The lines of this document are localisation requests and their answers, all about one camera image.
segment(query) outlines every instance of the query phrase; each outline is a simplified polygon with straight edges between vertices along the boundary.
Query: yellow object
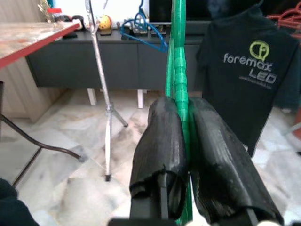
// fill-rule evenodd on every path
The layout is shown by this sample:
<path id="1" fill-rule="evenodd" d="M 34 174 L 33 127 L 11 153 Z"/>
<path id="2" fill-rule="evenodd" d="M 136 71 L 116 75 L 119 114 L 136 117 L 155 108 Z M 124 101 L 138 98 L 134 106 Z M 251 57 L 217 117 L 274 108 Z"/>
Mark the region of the yellow object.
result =
<path id="1" fill-rule="evenodd" d="M 111 18 L 107 15 L 103 15 L 100 24 L 99 24 L 99 29 L 100 30 L 107 30 L 112 28 L 112 21 Z"/>

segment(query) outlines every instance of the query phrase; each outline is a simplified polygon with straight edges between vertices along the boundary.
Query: blue hanger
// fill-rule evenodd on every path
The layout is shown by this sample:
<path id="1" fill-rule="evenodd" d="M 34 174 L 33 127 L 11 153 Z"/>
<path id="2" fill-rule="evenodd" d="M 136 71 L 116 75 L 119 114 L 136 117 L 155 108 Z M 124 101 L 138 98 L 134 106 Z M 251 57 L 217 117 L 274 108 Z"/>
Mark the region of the blue hanger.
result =
<path id="1" fill-rule="evenodd" d="M 154 25 L 146 22 L 146 16 L 145 16 L 145 14 L 143 12 L 142 5 L 143 5 L 143 0 L 141 0 L 141 4 L 139 6 L 139 12 L 135 15 L 135 18 L 125 21 L 122 24 L 122 26 L 120 27 L 120 33 L 121 33 L 121 35 L 127 36 L 130 39 L 142 42 L 145 45 L 148 45 L 148 46 L 150 46 L 152 48 L 155 48 L 155 49 L 157 49 L 157 50 L 159 50 L 159 51 L 161 51 L 163 53 L 166 53 L 168 51 L 168 45 L 165 42 L 163 36 L 158 31 L 158 29 L 155 28 Z M 156 32 L 157 36 L 160 38 L 160 41 L 161 41 L 160 47 L 155 46 L 154 44 L 151 44 L 151 43 L 149 43 L 147 41 L 141 40 L 141 39 L 139 39 L 139 38 L 137 38 L 135 36 L 132 36 L 132 35 L 129 35 L 129 34 L 125 33 L 125 31 L 124 31 L 125 30 L 125 24 L 131 23 L 131 22 L 133 22 L 135 28 L 138 28 L 139 30 L 147 31 L 148 27 L 150 27 L 154 32 Z"/>

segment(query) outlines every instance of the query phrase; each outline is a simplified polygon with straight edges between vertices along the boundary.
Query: black t-shirt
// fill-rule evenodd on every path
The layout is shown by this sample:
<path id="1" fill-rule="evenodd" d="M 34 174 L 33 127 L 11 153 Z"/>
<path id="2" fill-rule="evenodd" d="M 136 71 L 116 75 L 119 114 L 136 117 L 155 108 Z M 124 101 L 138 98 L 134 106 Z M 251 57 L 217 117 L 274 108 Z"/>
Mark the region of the black t-shirt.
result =
<path id="1" fill-rule="evenodd" d="M 273 105 L 297 108 L 299 42 L 257 6 L 213 21 L 197 54 L 196 86 L 253 154 Z"/>

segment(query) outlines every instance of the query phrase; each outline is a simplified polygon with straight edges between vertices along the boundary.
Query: marble floor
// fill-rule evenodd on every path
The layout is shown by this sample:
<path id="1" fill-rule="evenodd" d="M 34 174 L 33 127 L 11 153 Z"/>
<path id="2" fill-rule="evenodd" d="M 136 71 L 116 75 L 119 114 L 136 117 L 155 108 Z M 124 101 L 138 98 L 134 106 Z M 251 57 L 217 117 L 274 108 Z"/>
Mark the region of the marble floor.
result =
<path id="1" fill-rule="evenodd" d="M 137 109 L 135 91 L 115 91 L 111 98 L 128 128 L 112 123 L 112 181 L 104 181 L 105 104 L 90 106 L 85 90 L 68 91 L 35 124 L 14 122 L 33 138 L 84 156 L 84 162 L 43 150 L 17 186 L 19 198 L 41 226 L 105 226 L 112 217 L 128 217 L 128 184 L 135 146 L 147 125 L 148 108 L 159 97 L 148 92 L 144 109 Z M 285 218 L 301 221 L 301 141 L 282 132 L 293 116 L 273 109 L 258 143 L 253 161 Z M 2 124 L 0 177 L 12 182 L 36 147 Z M 195 221 L 206 224 L 194 211 Z"/>

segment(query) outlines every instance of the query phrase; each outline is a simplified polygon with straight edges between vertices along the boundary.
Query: red table edge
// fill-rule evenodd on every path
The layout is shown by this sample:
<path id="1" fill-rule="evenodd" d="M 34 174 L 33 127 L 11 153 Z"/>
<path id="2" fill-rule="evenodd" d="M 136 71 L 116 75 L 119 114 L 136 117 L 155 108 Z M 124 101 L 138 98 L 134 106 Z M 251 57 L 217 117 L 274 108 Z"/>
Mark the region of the red table edge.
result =
<path id="1" fill-rule="evenodd" d="M 64 36 L 64 35 L 67 35 L 69 33 L 71 33 L 72 31 L 75 31 L 77 28 L 79 28 L 79 24 L 74 24 L 73 26 L 61 31 L 61 32 L 58 32 L 50 37 L 47 37 L 45 39 L 42 39 L 32 45 L 29 45 L 11 55 L 8 55 L 2 59 L 0 59 L 0 69 L 2 67 L 5 67 L 9 64 L 11 64 L 12 62 L 22 58 L 22 57 L 25 57 L 27 56 L 28 54 L 31 54 L 33 53 L 34 51 L 48 45 L 49 43 L 53 42 L 55 39 L 61 37 L 61 36 Z"/>

